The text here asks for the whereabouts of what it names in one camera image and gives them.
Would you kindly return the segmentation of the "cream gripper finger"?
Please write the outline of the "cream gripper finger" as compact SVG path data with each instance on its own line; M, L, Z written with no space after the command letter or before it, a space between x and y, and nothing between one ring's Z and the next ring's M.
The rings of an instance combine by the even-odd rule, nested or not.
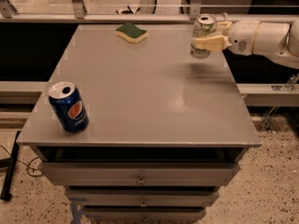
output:
M214 33L205 36L198 36L192 39L192 45L196 49L204 49L209 51L222 51L232 46L227 35Z
M231 21L221 21L217 23L216 31L222 34L227 34L230 27L233 25Z

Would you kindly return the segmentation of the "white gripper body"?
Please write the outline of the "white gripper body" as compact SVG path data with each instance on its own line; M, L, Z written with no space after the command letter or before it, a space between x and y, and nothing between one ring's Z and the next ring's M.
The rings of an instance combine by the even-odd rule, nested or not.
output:
M231 46L228 48L233 54L249 56L253 53L255 36L260 26L259 21L238 21L228 29Z

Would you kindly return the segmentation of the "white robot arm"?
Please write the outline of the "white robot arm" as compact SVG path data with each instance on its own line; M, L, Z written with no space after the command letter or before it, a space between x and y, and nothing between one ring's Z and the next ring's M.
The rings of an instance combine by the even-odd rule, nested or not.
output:
M217 22L216 29L192 39L192 47L203 51L230 50L233 54L260 55L273 63L298 69L298 21Z

